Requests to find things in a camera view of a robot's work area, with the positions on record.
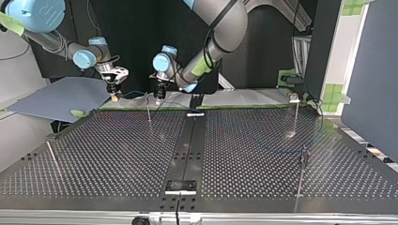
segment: cable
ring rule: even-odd
[[[65,51],[65,61],[68,61],[68,54],[69,54],[69,45],[68,45],[68,41],[67,38],[64,37],[63,35],[61,35],[61,33],[59,33],[57,30],[54,30],[55,34],[58,36],[59,41],[60,41],[60,45],[58,47],[58,49],[56,50],[49,50],[43,47],[43,49],[49,53],[53,53],[53,54],[59,54],[63,51]]]
[[[217,65],[214,64],[213,59],[211,58],[210,50],[208,49],[208,42],[211,39],[210,35],[213,32],[213,28],[210,28],[207,32],[206,38],[205,38],[205,43],[203,45],[203,56],[205,58],[205,63],[208,68],[213,70]]]
[[[179,225],[179,214],[178,214],[178,209],[179,209],[179,202],[181,201],[181,194],[178,196],[178,202],[176,203],[176,225]]]
[[[29,49],[30,49],[30,44],[27,43],[27,48],[26,48],[25,51],[23,51],[23,52],[20,53],[20,54],[15,55],[15,56],[11,56],[11,57],[8,57],[8,58],[1,58],[0,61],[6,61],[6,60],[10,60],[10,59],[19,58],[19,57],[21,57],[21,56],[27,54],[27,52],[29,51]]]
[[[90,0],[87,0],[87,15],[88,15],[88,19],[90,19],[90,21],[91,21],[91,24],[93,24],[93,26],[94,26],[97,30],[100,30],[100,29],[98,28],[98,26],[94,24],[93,19],[91,19],[91,14],[90,14]]]

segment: white wall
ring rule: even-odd
[[[23,53],[27,43],[12,32],[0,32],[0,102],[23,96],[46,85],[41,78],[32,49],[16,59],[3,58]]]
[[[32,49],[21,57],[1,60],[26,48],[27,43],[17,35],[0,32],[0,110],[46,85]],[[0,172],[44,143],[51,133],[50,122],[12,112],[0,114]]]

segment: gray cloth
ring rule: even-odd
[[[64,78],[8,107],[10,111],[73,123],[70,111],[89,113],[108,98],[106,83],[89,78]]]

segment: perforated metal table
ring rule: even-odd
[[[151,122],[146,112],[95,112],[0,174],[0,209],[398,215],[396,172],[331,122],[319,132],[313,110],[294,117],[293,108],[158,111]],[[165,195],[170,180],[196,181],[197,194]]]

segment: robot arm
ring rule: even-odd
[[[113,100],[118,100],[120,84],[129,71],[115,67],[119,56],[112,57],[104,37],[89,39],[89,46],[68,41],[55,29],[65,16],[65,0],[5,0],[1,10],[23,22],[23,35],[32,39],[49,53],[73,60],[80,69],[93,68],[108,83],[107,89]]]
[[[209,73],[228,53],[236,50],[243,41],[247,26],[247,10],[240,0],[184,0],[184,2],[209,26],[205,48],[183,68],[176,61],[177,50],[163,46],[162,52],[153,60],[159,81],[155,96],[165,98],[165,88],[170,81],[176,82],[180,90],[191,92],[197,80]]]

